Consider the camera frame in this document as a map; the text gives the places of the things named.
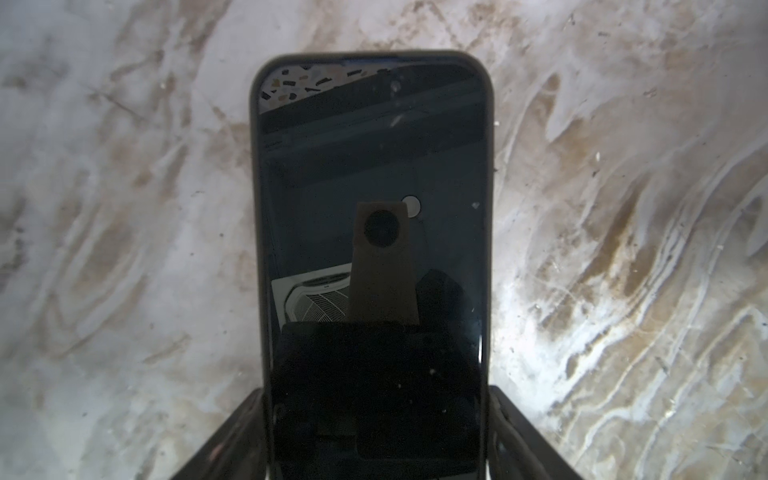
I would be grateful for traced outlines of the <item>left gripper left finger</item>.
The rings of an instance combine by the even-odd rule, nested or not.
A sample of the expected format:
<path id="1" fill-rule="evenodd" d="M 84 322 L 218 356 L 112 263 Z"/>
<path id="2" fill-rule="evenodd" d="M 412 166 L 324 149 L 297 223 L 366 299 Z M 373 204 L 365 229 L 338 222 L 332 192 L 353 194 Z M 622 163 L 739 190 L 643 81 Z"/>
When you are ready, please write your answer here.
<path id="1" fill-rule="evenodd" d="M 267 440 L 264 424 L 263 390 L 257 388 L 172 479 L 265 479 Z"/>

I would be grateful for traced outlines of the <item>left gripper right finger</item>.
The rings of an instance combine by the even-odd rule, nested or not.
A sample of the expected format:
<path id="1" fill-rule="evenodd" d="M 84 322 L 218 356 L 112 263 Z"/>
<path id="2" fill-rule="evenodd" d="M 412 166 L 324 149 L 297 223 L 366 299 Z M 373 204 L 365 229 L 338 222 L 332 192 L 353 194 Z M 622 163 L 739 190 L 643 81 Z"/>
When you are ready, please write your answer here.
<path id="1" fill-rule="evenodd" d="M 498 386 L 489 387 L 488 408 L 490 479 L 582 479 Z"/>

